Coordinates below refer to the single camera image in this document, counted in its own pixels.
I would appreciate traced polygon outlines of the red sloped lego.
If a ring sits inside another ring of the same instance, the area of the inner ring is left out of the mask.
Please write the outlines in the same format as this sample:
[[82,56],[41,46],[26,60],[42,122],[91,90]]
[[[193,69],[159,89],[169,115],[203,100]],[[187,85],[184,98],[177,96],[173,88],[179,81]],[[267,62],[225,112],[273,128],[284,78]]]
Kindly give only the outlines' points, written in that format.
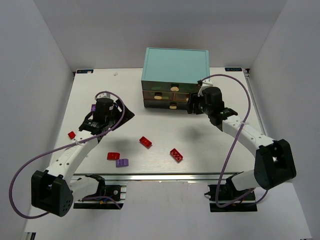
[[108,152],[106,159],[107,160],[119,160],[120,159],[120,153],[118,153],[118,152]]

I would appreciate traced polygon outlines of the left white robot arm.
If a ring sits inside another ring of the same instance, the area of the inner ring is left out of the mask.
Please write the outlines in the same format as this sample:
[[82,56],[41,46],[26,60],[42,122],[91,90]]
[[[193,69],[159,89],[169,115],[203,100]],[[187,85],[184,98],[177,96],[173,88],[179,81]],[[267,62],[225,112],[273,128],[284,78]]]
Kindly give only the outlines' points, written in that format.
[[32,206],[63,217],[74,202],[102,197],[106,188],[103,177],[88,174],[75,181],[72,177],[107,132],[119,128],[134,116],[119,99],[97,99],[95,110],[85,116],[78,128],[74,145],[67,147],[44,171],[37,170],[32,175]]

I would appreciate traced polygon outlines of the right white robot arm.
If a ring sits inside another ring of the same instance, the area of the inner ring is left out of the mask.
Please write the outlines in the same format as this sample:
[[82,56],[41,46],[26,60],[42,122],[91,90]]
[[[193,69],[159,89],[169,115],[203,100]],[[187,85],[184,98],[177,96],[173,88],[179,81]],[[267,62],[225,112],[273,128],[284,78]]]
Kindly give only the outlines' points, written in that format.
[[274,140],[246,124],[236,111],[225,107],[218,87],[209,87],[202,95],[192,93],[187,112],[206,114],[213,126],[234,137],[253,155],[252,170],[237,173],[226,180],[231,190],[240,192],[257,187],[270,190],[297,176],[289,142]]

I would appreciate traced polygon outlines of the purple long lego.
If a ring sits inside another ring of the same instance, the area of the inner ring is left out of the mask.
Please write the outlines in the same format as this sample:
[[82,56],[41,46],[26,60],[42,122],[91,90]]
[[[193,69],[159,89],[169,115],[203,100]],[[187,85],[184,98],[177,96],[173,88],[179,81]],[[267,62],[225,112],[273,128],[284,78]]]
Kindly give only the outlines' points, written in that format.
[[95,104],[92,104],[90,111],[91,111],[91,112],[94,112],[95,110],[96,110],[96,105],[95,105]]

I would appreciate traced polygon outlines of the small red lego left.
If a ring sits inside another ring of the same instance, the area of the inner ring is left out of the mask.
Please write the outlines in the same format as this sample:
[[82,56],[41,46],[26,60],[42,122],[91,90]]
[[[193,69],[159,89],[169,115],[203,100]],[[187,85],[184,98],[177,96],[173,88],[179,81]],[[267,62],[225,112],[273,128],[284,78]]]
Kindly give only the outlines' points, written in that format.
[[67,135],[71,140],[73,140],[76,137],[76,134],[73,131],[69,132]]

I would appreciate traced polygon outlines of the teal drawer cabinet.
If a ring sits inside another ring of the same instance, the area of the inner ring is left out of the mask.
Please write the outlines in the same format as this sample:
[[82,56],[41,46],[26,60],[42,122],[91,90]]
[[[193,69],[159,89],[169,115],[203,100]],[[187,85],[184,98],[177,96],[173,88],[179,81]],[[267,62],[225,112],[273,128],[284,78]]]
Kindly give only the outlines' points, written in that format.
[[199,49],[148,47],[141,86],[145,108],[186,110],[198,81],[209,76],[209,52]]

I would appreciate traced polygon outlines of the right blue label sticker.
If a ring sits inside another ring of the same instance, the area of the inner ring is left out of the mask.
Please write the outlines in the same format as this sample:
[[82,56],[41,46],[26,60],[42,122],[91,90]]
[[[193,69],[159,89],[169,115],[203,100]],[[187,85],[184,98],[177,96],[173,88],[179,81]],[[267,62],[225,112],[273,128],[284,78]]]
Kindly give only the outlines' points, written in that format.
[[241,67],[225,67],[224,70],[226,72],[242,72],[242,68]]

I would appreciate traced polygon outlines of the blue label sticker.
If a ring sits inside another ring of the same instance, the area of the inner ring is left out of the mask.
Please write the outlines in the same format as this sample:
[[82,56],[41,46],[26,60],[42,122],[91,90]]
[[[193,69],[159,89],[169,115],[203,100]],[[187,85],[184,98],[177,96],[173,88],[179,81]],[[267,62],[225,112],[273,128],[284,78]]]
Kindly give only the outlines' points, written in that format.
[[225,67],[224,70],[226,72],[242,72],[242,68],[241,67]]
[[92,74],[93,72],[93,69],[78,69],[76,74]]

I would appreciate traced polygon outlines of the left blue label sticker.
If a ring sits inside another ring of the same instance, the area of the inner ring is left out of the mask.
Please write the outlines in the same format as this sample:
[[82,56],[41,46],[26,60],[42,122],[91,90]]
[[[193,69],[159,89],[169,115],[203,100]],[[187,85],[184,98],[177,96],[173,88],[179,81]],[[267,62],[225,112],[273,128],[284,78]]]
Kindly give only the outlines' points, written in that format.
[[93,69],[78,69],[76,74],[92,74],[93,72]]

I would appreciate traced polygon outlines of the purple sloped lego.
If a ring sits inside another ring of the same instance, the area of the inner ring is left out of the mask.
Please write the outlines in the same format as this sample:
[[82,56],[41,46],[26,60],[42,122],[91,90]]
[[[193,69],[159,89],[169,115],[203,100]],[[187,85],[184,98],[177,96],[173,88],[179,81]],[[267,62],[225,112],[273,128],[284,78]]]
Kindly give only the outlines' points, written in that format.
[[128,167],[129,166],[129,160],[127,158],[117,159],[115,161],[115,166],[117,168]]

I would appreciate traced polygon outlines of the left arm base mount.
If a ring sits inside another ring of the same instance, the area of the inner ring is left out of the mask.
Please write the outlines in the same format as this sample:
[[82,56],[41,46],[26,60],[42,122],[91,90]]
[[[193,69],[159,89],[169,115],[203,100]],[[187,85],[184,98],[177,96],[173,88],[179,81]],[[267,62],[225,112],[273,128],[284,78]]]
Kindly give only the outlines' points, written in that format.
[[84,210],[120,210],[126,199],[127,184],[87,174],[73,178],[69,184],[73,208]]

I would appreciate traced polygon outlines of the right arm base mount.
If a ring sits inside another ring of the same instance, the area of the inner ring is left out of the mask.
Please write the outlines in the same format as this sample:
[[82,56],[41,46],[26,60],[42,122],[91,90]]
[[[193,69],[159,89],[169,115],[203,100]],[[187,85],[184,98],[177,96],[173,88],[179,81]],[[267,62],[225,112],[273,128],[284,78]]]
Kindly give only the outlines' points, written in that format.
[[204,193],[204,197],[209,200],[209,210],[211,213],[250,213],[257,212],[256,195],[252,190],[248,195],[244,196],[248,190],[232,192],[232,190],[222,183],[218,192],[218,203],[224,205],[234,201],[228,206],[218,207],[216,203],[217,182],[211,182],[207,185],[208,190]]

